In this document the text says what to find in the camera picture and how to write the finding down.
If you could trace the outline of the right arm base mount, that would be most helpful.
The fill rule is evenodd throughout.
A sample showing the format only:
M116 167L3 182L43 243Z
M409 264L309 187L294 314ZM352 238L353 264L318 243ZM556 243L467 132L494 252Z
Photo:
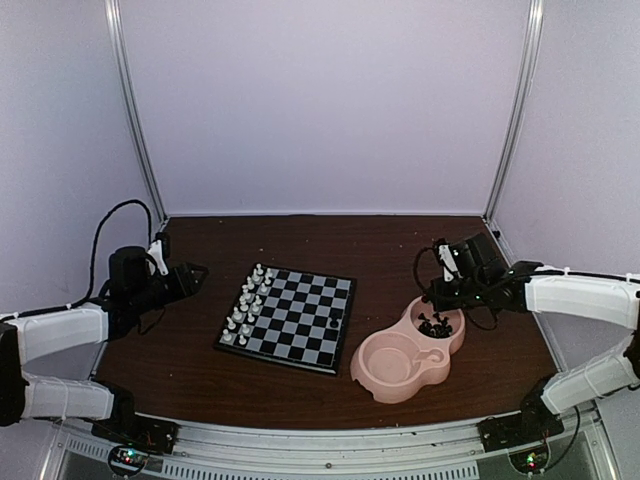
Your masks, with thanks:
M489 417L476 425L486 453L512 449L563 433L559 418L544 420L540 426L531 426L521 413L503 417Z

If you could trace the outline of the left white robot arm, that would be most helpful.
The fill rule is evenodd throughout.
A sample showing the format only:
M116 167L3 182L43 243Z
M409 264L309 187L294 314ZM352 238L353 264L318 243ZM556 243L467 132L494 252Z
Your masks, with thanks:
M1 320L1 424L27 418L80 418L96 422L123 444L144 433L130 392L93 381L30 374L28 363L78 346L146 334L143 315L198 293L209 274L185 262L170 267L164 248L122 247L109 258L99 294L76 304L11 314Z

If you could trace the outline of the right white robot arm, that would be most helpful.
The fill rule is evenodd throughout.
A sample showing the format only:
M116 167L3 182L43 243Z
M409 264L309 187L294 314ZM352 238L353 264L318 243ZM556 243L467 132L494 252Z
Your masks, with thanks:
M632 333L580 366L538 381L513 419L519 440L541 437L561 413L583 402L638 388L638 276L560 269L534 261L507 266L482 233L455 244L438 239L428 249L443 273L420 290L437 311L555 313L615 324Z

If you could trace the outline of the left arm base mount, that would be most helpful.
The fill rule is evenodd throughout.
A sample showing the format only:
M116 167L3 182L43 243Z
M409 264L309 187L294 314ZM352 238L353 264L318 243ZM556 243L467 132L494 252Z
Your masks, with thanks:
M89 420L93 436L128 445L155 455L173 453L179 425L167 420L135 415L126 426L110 420Z

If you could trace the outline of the black and white chessboard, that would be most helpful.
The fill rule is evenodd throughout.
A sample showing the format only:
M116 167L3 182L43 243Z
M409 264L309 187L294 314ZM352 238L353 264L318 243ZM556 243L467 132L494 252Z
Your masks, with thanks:
M245 279L223 320L214 348L306 371L337 375L355 298L356 281L352 278L261 265L264 274L259 282L255 282L254 289L250 290L251 300L247 303L240 302L242 287L246 285ZM273 271L274 276L271 281L265 282L264 275L268 268ZM266 293L258 291L262 282L268 288ZM256 296L262 300L259 307L252 306ZM234 307L243 312L240 321L232 318ZM253 324L247 322L249 312L253 312L256 317ZM330 327L332 316L339 317L338 328ZM234 331L227 329L227 317L231 317L237 324ZM243 324L250 326L247 335L241 332ZM222 341L224 330L233 335L231 343ZM240 335L247 338L245 346L238 343Z

